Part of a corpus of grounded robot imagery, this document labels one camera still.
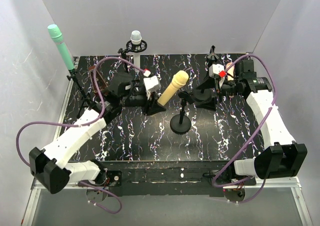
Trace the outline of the black round base mic stand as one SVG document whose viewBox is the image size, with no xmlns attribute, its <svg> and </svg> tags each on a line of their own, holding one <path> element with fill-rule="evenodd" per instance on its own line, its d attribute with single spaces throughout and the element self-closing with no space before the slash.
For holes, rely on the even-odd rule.
<svg viewBox="0 0 320 226">
<path fill-rule="evenodd" d="M 209 76 L 209 68 L 212 64 L 215 64 L 219 56 L 215 53 L 216 47 L 214 45 L 211 46 L 209 54 L 206 55 L 206 76 Z M 195 101 L 202 102 L 211 97 L 211 90 L 210 89 L 194 89 L 193 95 L 195 97 Z"/>
</svg>

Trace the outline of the yellow microphone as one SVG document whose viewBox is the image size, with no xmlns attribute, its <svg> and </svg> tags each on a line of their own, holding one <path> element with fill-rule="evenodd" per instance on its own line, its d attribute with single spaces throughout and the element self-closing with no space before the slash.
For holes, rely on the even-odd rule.
<svg viewBox="0 0 320 226">
<path fill-rule="evenodd" d="M 172 78 L 171 83 L 159 97 L 157 102 L 165 106 L 165 104 L 175 95 L 175 93 L 186 85 L 189 80 L 189 74 L 183 70 L 178 71 Z"/>
</svg>

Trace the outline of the black tripod shock mount stand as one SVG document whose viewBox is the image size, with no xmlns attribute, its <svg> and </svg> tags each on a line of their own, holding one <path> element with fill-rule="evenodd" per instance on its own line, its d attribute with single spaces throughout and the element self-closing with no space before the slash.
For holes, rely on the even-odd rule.
<svg viewBox="0 0 320 226">
<path fill-rule="evenodd" d="M 120 54 L 120 57 L 122 59 L 127 60 L 127 53 L 133 53 L 133 56 L 134 56 L 134 53 L 140 53 L 141 55 L 142 52 L 144 52 L 147 49 L 147 46 L 148 46 L 147 42 L 142 39 L 140 47 L 138 49 L 133 49 L 132 42 L 131 40 L 129 40 L 126 43 L 126 48 L 125 49 L 120 48 L 117 53 Z M 134 68 L 136 72 L 144 72 L 143 69 L 136 67 L 135 64 L 132 68 Z"/>
</svg>

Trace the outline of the white microphone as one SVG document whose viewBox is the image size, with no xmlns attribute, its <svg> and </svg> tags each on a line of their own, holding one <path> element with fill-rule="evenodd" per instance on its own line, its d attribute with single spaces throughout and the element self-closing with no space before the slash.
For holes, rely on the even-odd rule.
<svg viewBox="0 0 320 226">
<path fill-rule="evenodd" d="M 130 40 L 134 50 L 137 50 L 141 46 L 142 36 L 140 31 L 134 30 L 131 32 Z M 140 53 L 134 52 L 133 53 L 133 61 L 134 65 L 137 68 L 140 68 Z"/>
</svg>

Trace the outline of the green microphone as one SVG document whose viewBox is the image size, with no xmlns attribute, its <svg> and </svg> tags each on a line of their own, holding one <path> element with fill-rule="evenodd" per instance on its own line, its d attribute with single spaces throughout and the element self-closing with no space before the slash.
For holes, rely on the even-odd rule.
<svg viewBox="0 0 320 226">
<path fill-rule="evenodd" d="M 68 48 L 63 38 L 63 34 L 56 24 L 50 24 L 48 27 L 48 33 L 52 41 L 55 43 L 60 56 L 69 71 L 75 69 L 73 60 L 69 54 Z"/>
</svg>

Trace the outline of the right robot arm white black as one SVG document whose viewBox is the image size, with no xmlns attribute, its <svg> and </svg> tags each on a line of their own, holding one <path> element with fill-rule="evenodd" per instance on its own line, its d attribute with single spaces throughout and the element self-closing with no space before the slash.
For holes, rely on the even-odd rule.
<svg viewBox="0 0 320 226">
<path fill-rule="evenodd" d="M 308 153 L 286 128 L 276 106 L 276 90 L 266 77 L 258 77 L 254 61 L 242 56 L 229 66 L 210 63 L 199 90 L 214 89 L 218 97 L 242 96 L 251 108 L 263 137 L 264 150 L 255 158 L 236 156 L 226 170 L 230 178 L 258 177 L 262 180 L 295 177 Z"/>
</svg>

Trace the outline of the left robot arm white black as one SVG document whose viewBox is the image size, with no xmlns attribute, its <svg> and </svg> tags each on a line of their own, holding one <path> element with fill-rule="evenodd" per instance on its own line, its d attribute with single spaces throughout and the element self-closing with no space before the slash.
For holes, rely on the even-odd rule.
<svg viewBox="0 0 320 226">
<path fill-rule="evenodd" d="M 109 86 L 102 89 L 104 103 L 96 102 L 87 108 L 73 125 L 42 149 L 33 148 L 29 153 L 31 174 L 51 193 L 60 192 L 68 183 L 90 181 L 101 186 L 107 180 L 107 169 L 91 159 L 86 162 L 70 162 L 94 134 L 105 128 L 121 114 L 122 108 L 141 107 L 150 116 L 164 112 L 158 104 L 156 91 L 161 87 L 157 76 L 145 77 L 142 82 L 128 73 L 119 73 Z"/>
</svg>

